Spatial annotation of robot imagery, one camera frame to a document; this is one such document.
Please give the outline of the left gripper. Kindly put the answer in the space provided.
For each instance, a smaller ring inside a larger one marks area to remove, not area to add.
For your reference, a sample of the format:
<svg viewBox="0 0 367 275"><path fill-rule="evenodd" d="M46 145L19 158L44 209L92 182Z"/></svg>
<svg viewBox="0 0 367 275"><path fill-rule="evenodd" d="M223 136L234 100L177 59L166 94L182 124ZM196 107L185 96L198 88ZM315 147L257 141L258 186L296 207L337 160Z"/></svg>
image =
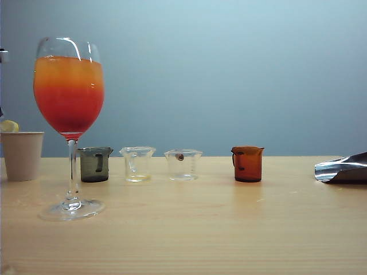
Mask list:
<svg viewBox="0 0 367 275"><path fill-rule="evenodd" d="M0 48L0 62L8 62L9 61L9 52L4 48ZM3 117L2 109L0 108L0 118Z"/></svg>

